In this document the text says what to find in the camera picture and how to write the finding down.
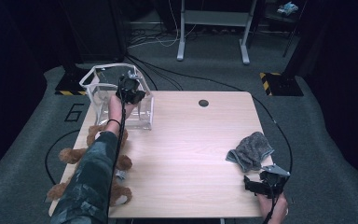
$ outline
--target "clear plastic container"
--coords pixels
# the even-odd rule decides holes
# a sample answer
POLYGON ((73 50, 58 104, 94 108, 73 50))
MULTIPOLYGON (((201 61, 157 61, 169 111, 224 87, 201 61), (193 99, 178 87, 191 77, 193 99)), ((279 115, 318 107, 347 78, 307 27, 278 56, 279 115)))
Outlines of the clear plastic container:
POLYGON ((131 112, 126 120, 126 129, 152 129, 154 96, 146 84, 143 74, 134 66, 127 63, 110 63, 93 66, 80 80, 91 100, 96 113, 96 125, 104 125, 108 121, 108 102, 115 95, 119 78, 128 74, 140 83, 138 91, 145 92, 145 98, 131 112))

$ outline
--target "table top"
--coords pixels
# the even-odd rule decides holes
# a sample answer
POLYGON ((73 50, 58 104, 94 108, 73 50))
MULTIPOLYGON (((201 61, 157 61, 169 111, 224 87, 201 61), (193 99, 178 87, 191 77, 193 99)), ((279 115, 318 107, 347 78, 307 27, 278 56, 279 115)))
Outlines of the table top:
MULTIPOLYGON (((123 186, 127 204, 110 217, 259 217, 255 195, 245 190, 238 164, 227 153, 254 132, 262 132, 252 96, 239 91, 153 91, 152 130, 129 130, 120 153, 133 163, 123 186), (199 101, 208 101, 200 106, 199 101)), ((89 109, 74 148, 86 147, 89 109)), ((271 157, 263 165, 272 164, 271 157)), ((68 164, 62 182, 74 172, 68 164)), ((254 181, 258 172, 247 176, 254 181)), ((57 202, 51 204, 52 214, 57 202)))

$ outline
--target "sleeve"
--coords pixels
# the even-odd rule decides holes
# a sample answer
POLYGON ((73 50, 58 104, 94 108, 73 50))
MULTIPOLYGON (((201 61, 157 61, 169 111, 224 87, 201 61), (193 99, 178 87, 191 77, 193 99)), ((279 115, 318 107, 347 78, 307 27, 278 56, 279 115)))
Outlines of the sleeve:
POLYGON ((88 148, 50 223, 105 223, 117 154, 117 137, 103 132, 88 148))

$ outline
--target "brown stuffed animal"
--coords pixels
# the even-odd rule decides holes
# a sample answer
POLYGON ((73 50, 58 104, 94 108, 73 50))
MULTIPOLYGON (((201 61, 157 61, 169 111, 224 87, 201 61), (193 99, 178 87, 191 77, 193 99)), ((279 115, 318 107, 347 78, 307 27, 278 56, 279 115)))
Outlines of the brown stuffed animal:
MULTIPOLYGON (((87 136, 87 145, 90 146, 95 141, 95 135, 104 130, 103 125, 94 125, 89 127, 89 134, 87 136)), ((124 147, 128 138, 127 130, 124 130, 123 140, 121 142, 121 148, 124 147)), ((83 155, 86 153, 86 148, 81 149, 71 149, 65 148, 60 152, 60 160, 66 163, 75 164, 81 160, 83 155)), ((126 155, 120 155, 117 158, 116 164, 116 172, 117 171, 128 171, 132 167, 131 159, 126 155)), ((54 185, 48 191, 48 199, 49 200, 57 200, 61 198, 63 192, 65 191, 66 187, 68 186, 69 182, 71 181, 72 177, 69 177, 68 180, 64 183, 54 185)), ((110 206, 115 206, 123 203, 127 203, 132 198, 132 192, 129 188, 122 187, 117 182, 116 175, 113 176, 112 188, 111 188, 111 195, 110 195, 110 206)))

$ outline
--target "gray towel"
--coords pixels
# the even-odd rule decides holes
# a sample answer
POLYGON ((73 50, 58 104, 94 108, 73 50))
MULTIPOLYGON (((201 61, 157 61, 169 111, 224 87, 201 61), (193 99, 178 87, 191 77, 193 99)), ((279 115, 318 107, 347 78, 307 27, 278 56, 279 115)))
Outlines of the gray towel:
POLYGON ((240 165, 246 173, 250 170, 260 170, 261 161, 274 152, 269 145, 266 136, 261 132, 255 132, 243 138, 240 144, 231 149, 226 157, 226 161, 232 161, 240 165))

